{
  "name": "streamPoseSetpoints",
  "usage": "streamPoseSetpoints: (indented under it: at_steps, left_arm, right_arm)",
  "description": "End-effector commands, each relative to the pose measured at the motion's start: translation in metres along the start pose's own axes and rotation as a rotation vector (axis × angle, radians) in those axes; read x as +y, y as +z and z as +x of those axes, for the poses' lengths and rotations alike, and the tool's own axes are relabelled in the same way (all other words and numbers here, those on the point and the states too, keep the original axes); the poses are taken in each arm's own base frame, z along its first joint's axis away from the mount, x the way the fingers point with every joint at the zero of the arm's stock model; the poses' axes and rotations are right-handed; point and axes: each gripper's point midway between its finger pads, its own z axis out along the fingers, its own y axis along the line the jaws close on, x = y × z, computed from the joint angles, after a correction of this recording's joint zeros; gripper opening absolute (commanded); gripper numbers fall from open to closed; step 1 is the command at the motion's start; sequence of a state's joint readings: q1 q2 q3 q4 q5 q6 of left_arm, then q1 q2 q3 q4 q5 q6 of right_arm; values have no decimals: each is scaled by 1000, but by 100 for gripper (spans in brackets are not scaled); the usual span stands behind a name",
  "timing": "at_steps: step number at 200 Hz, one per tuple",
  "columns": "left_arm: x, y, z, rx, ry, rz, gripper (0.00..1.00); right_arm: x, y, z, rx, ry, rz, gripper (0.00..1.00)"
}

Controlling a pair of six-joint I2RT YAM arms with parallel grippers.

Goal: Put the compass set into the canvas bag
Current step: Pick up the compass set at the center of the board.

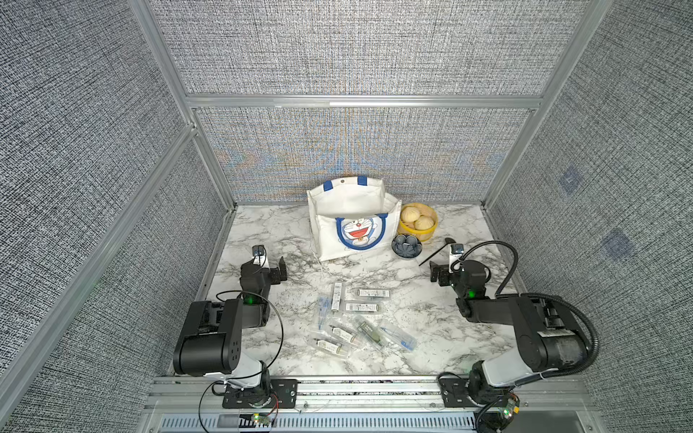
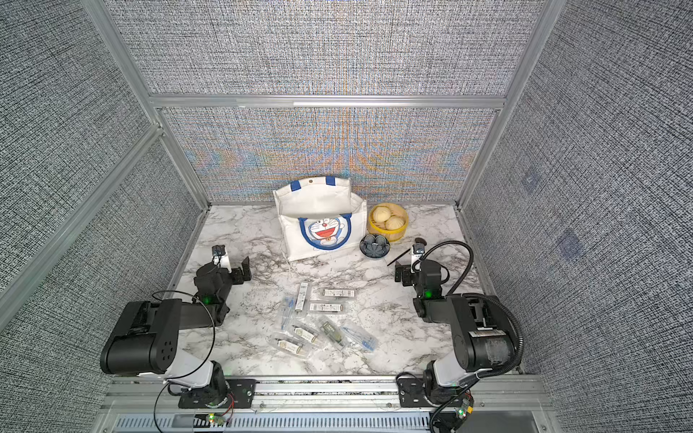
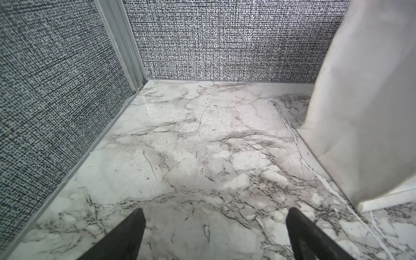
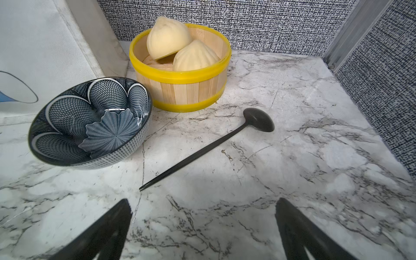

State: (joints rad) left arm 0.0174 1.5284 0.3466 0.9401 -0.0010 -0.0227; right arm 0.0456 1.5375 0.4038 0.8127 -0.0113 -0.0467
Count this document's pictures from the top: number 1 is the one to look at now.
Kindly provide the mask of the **green label compass case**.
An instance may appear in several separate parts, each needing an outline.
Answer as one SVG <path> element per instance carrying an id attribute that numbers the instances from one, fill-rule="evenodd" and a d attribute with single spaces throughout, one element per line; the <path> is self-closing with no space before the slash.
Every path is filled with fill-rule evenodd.
<path id="1" fill-rule="evenodd" d="M 367 319 L 356 318 L 355 324 L 357 331 L 364 339 L 376 347 L 384 347 L 384 341 L 381 333 Z"/>

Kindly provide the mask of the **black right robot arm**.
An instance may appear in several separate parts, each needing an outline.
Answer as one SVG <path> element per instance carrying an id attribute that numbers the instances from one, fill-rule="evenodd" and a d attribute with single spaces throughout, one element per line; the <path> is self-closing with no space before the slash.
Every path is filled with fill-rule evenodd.
<path id="1" fill-rule="evenodd" d="M 561 297 L 542 293 L 485 295 L 490 281 L 478 261 L 430 264 L 430 279 L 456 293 L 461 316 L 470 323 L 510 326 L 515 347 L 473 364 L 467 398 L 477 405 L 500 404 L 512 389 L 541 380 L 575 375 L 598 356 L 598 335 L 587 316 Z"/>

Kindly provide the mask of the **compass case white label top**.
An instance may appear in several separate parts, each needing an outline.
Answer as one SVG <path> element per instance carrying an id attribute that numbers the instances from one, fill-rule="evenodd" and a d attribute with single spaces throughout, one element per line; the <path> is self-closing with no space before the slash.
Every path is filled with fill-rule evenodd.
<path id="1" fill-rule="evenodd" d="M 380 289 L 357 289 L 356 296 L 365 299 L 390 299 L 392 297 L 390 290 Z"/>

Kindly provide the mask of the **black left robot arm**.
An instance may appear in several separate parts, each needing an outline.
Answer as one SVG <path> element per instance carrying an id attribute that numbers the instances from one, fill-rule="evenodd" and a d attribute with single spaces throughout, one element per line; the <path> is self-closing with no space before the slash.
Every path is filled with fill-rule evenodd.
<path id="1" fill-rule="evenodd" d="M 271 363 L 245 354 L 242 335 L 246 329 L 265 327 L 271 315 L 281 317 L 269 294 L 287 280 L 285 259 L 275 267 L 253 259 L 241 266 L 241 288 L 231 290 L 231 299 L 191 303 L 173 352 L 175 373 L 223 385 L 227 409 L 277 405 Z"/>

